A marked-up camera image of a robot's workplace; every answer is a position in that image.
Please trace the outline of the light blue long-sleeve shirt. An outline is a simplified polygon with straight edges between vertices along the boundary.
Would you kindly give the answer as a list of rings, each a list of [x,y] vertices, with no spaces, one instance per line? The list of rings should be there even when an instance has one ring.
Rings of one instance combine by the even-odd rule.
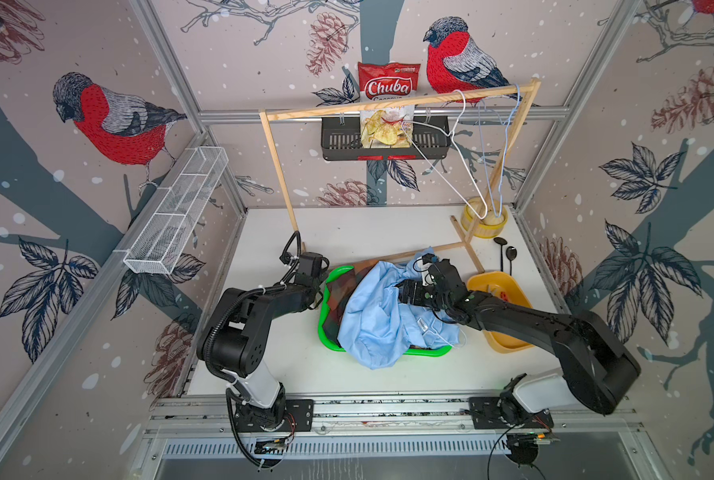
[[[419,318],[455,324],[443,312],[398,301],[397,283],[429,278],[413,266],[421,255],[431,252],[430,248],[418,252],[404,265],[380,261],[358,282],[346,303],[338,342],[361,365],[372,370],[389,368],[413,347],[428,349],[416,323]]]

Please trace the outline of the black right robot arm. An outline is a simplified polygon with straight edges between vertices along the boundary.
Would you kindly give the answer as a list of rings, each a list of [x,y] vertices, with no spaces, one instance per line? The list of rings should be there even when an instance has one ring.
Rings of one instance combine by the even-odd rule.
[[[641,374],[634,356],[597,314],[549,313],[470,290],[448,260],[429,264],[420,280],[403,280],[396,288],[403,304],[444,313],[474,330],[514,337],[557,358],[557,369],[521,374],[499,393],[499,413],[510,426],[574,403],[610,415]]]

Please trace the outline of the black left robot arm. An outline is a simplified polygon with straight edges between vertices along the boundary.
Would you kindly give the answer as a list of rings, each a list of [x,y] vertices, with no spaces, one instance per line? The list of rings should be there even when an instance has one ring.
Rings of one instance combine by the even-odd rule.
[[[229,420],[238,432],[311,429],[313,402],[287,400],[283,383],[272,375],[264,355],[274,320],[322,303],[321,284],[329,260],[304,251],[301,234],[295,231],[280,261],[288,271],[275,284],[226,289],[198,340],[198,359],[225,382]]]

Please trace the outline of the light blue wire hanger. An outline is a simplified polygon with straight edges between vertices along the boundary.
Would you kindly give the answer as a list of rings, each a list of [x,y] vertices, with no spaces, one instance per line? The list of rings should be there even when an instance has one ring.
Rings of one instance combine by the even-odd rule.
[[[495,110],[493,112],[496,114],[496,119],[499,125],[503,128],[504,142],[502,148],[499,150],[499,156],[496,163],[488,171],[488,200],[490,201],[488,212],[492,213],[495,219],[500,220],[503,215],[503,172],[504,172],[504,162],[507,158],[509,151],[510,142],[510,129],[514,124],[514,119],[516,117],[517,111],[522,104],[522,90],[518,84],[514,84],[516,89],[514,95],[516,96],[515,104],[509,111],[509,114],[502,115]]]

